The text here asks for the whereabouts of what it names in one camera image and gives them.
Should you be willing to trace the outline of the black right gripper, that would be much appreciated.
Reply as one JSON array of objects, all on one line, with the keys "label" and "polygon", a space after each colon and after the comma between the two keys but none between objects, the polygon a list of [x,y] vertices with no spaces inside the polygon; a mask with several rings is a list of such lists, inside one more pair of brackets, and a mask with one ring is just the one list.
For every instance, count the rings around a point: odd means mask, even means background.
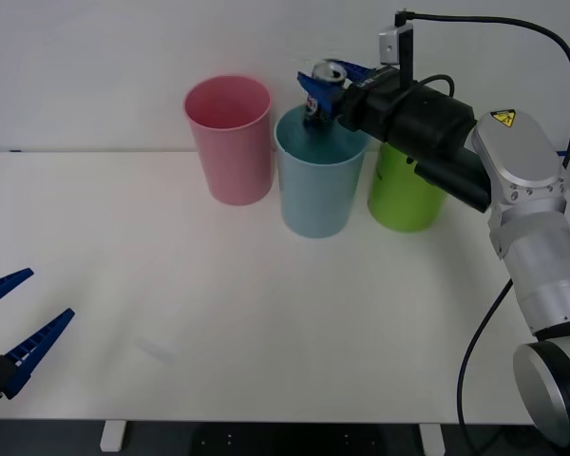
[{"label": "black right gripper", "polygon": [[[385,139],[392,124],[392,102],[403,92],[399,70],[394,66],[375,69],[342,60],[335,62],[344,70],[312,76],[297,74],[297,81],[307,94],[303,119],[333,120],[340,106],[337,121],[341,126],[352,132],[360,130],[374,139]],[[346,79],[351,84],[344,91]]]}]

